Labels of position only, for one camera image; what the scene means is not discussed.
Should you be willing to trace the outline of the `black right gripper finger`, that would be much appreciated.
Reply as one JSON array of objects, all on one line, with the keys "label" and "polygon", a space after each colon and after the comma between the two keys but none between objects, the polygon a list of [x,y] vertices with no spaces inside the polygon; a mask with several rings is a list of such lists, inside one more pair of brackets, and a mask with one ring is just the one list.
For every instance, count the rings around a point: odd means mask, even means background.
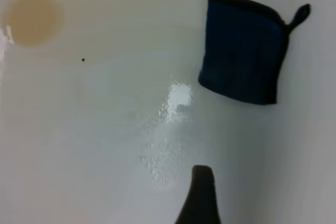
[{"label": "black right gripper finger", "polygon": [[190,189],[176,223],[221,223],[210,167],[193,166]]}]

